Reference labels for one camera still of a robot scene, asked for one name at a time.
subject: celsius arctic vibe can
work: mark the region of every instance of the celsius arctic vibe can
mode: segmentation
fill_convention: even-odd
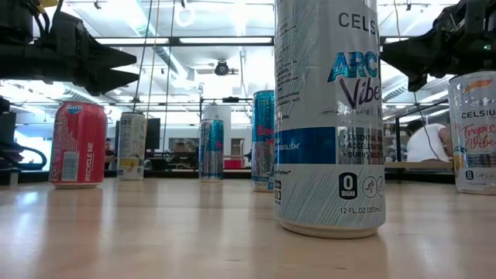
[[[202,120],[198,171],[201,182],[220,182],[224,179],[224,122]]]
[[[274,94],[274,91],[259,91],[253,95],[251,180],[254,191],[274,191],[274,184],[269,184],[274,164]]]
[[[305,235],[371,236],[385,221],[377,3],[276,3],[277,216]]]
[[[146,117],[139,112],[124,112],[119,123],[117,177],[122,181],[141,181],[144,174]]]
[[[456,187],[496,195],[496,72],[455,77],[449,86]]]
[[[64,102],[53,128],[50,182],[56,188],[94,188],[103,181],[107,116],[100,105]]]

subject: security camera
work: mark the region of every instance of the security camera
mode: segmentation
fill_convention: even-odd
[[[217,67],[215,67],[215,74],[218,76],[225,76],[229,73],[229,67],[227,66],[227,62],[221,60],[217,63]]]

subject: red soda can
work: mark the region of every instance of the red soda can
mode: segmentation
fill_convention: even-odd
[[[105,172],[107,115],[87,102],[64,102],[53,128],[50,182],[56,188],[94,188]]]

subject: table surface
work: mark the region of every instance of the table surface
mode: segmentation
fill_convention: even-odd
[[[282,229],[250,181],[108,179],[0,190],[0,278],[496,278],[496,197],[387,184],[367,239]]]

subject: white celsius can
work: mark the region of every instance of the white celsius can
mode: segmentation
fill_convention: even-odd
[[[124,112],[120,120],[117,177],[141,181],[144,173],[146,118],[138,112]]]
[[[455,77],[449,86],[456,187],[496,195],[496,72]]]
[[[277,216],[318,237],[385,221],[377,3],[277,0]]]

